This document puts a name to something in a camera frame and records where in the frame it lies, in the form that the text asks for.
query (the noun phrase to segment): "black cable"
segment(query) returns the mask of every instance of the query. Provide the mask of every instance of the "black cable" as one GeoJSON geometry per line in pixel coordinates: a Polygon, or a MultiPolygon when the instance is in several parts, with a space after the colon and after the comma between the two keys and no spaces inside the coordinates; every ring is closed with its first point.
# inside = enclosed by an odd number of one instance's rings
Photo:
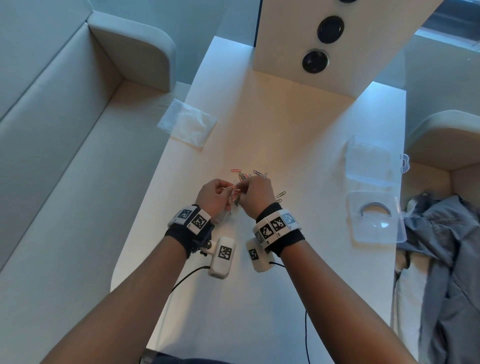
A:
{"type": "Polygon", "coordinates": [[[280,264],[280,263],[275,263],[275,262],[269,262],[270,264],[275,264],[276,266],[281,266],[283,268],[285,268],[285,266],[283,264],[280,264]]]}
{"type": "Polygon", "coordinates": [[[307,351],[308,364],[310,364],[310,356],[308,355],[308,345],[307,345],[307,310],[305,310],[305,350],[307,351]]]}
{"type": "MultiPolygon", "coordinates": [[[[269,262],[269,264],[281,266],[285,268],[283,264],[276,263],[276,262],[269,262]]],[[[308,364],[310,364],[310,356],[308,355],[308,344],[307,344],[307,310],[305,310],[305,351],[307,352],[307,360],[308,364]]]]}
{"type": "Polygon", "coordinates": [[[200,270],[200,269],[210,269],[210,266],[203,266],[203,267],[197,268],[197,269],[194,270],[193,272],[190,272],[189,274],[187,274],[185,277],[183,277],[183,278],[181,279],[180,282],[178,282],[178,283],[173,287],[172,292],[175,290],[175,288],[177,288],[177,287],[180,285],[180,283],[182,283],[182,282],[183,282],[184,280],[186,280],[189,276],[191,276],[193,273],[195,273],[196,271],[198,271],[198,270],[200,270]]]}

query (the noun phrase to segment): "pile of paper clips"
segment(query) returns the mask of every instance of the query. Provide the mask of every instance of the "pile of paper clips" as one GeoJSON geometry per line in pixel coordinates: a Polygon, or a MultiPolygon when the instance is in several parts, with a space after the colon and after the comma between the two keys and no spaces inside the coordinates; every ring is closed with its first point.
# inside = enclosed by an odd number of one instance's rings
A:
{"type": "MultiPolygon", "coordinates": [[[[240,178],[240,181],[243,181],[247,178],[250,178],[252,175],[251,174],[246,174],[246,173],[243,173],[241,170],[239,169],[233,169],[233,170],[230,170],[230,172],[235,172],[235,173],[238,173],[239,174],[239,178],[240,178]]],[[[260,173],[259,171],[257,170],[254,170],[253,173],[255,173],[257,176],[260,176],[260,177],[264,177],[264,178],[267,178],[267,173],[265,172],[265,174],[263,173],[260,173]]],[[[276,195],[277,197],[277,202],[283,202],[283,200],[280,198],[282,196],[284,196],[287,192],[283,191],[283,192],[280,192],[278,195],[276,195]]],[[[232,201],[233,203],[238,206],[239,205],[239,200],[240,200],[240,194],[237,190],[234,190],[233,191],[233,194],[232,194],[232,201]]]]}

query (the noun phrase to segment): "table surface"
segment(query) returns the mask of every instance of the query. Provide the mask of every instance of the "table surface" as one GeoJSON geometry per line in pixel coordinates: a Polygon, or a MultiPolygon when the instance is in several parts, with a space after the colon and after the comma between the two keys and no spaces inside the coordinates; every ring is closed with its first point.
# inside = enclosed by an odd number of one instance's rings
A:
{"type": "MultiPolygon", "coordinates": [[[[345,178],[345,143],[361,133],[403,152],[405,92],[372,83],[357,99],[252,71],[254,49],[215,37],[186,103],[218,117],[203,150],[170,138],[115,267],[115,289],[153,250],[168,221],[213,178],[230,169],[268,172],[282,205],[315,250],[386,322],[390,321],[395,245],[365,245],[350,235],[346,195],[385,190],[345,178]]],[[[401,175],[395,176],[400,193],[401,175]]],[[[253,270],[245,241],[254,221],[241,208],[214,230],[237,248],[227,279],[199,271],[171,295],[148,348],[182,358],[231,363],[306,362],[304,308],[282,267],[253,270]]],[[[193,255],[180,278],[210,257],[193,255]]],[[[331,359],[308,322],[313,363],[331,359]]]]}

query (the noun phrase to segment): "hand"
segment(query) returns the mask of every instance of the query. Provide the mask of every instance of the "hand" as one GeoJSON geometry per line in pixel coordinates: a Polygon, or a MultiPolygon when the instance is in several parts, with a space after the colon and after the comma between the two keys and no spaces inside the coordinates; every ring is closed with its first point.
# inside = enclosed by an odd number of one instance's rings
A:
{"type": "Polygon", "coordinates": [[[276,202],[269,178],[253,176],[237,183],[236,188],[240,190],[239,205],[252,219],[257,219],[263,210],[276,202]]]}
{"type": "Polygon", "coordinates": [[[195,203],[214,218],[225,209],[231,210],[230,197],[233,192],[233,183],[224,180],[213,180],[204,184],[198,193],[195,203]]]}

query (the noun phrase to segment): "forearm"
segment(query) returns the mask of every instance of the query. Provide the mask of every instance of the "forearm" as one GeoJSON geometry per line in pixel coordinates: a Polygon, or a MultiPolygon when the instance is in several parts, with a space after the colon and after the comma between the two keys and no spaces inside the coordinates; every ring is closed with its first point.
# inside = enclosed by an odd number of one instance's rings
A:
{"type": "Polygon", "coordinates": [[[142,355],[186,261],[167,236],[46,356],[42,364],[134,364],[142,355]]]}
{"type": "Polygon", "coordinates": [[[301,241],[281,258],[335,363],[415,363],[388,325],[301,241]]]}

